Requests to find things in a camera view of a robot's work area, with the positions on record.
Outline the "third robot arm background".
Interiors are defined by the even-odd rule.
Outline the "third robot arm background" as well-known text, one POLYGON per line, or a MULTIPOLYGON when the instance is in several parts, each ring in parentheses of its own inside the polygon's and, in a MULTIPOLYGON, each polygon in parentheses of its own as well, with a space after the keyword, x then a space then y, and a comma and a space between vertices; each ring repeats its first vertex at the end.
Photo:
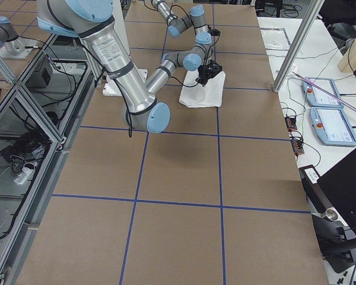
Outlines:
POLYGON ((7 17, 0 16, 0 57, 23 60, 28 57, 31 48, 26 48, 26 39, 22 39, 7 17))

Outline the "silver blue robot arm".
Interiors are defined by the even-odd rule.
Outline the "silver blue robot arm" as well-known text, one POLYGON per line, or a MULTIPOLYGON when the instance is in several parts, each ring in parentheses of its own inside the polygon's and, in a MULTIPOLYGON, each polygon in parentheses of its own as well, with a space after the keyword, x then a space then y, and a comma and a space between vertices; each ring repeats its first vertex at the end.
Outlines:
POLYGON ((176 69, 197 71, 194 87, 206 86, 223 69, 211 58, 215 45, 212 38, 220 36, 220 32, 207 25, 202 5, 178 18, 166 1, 151 1, 152 7, 164 18, 172 37, 193 27, 195 45, 190 50, 167 53, 160 66, 144 81, 116 33, 113 1, 37 1, 36 4, 37 21, 42 30, 78 37, 92 48, 90 55, 119 88, 124 101, 123 119, 130 130, 160 133, 166 129, 170 109, 158 101, 156 94, 176 69))
POLYGON ((186 12, 183 8, 184 16, 179 17, 173 12, 173 7, 177 7, 176 4, 169 5, 167 1, 150 1, 152 7, 160 13, 167 24, 167 30, 172 37, 178 37, 186 30, 193 28, 195 35, 201 32, 207 32, 211 36, 218 37, 221 32, 217 29, 210 28, 207 23, 205 10, 203 5, 197 5, 192 7, 189 12, 186 12))

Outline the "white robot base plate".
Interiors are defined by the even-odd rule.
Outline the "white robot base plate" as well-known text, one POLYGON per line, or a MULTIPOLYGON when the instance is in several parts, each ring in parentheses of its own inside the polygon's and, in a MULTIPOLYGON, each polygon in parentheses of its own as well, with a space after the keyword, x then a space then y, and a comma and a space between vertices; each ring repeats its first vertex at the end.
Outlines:
POLYGON ((113 1, 111 24, 109 33, 113 38, 109 40, 103 51, 105 66, 108 69, 104 96, 120 96, 121 91, 129 100, 138 100, 147 94, 142 77, 130 57, 128 38, 125 29, 124 17, 120 1, 113 1))

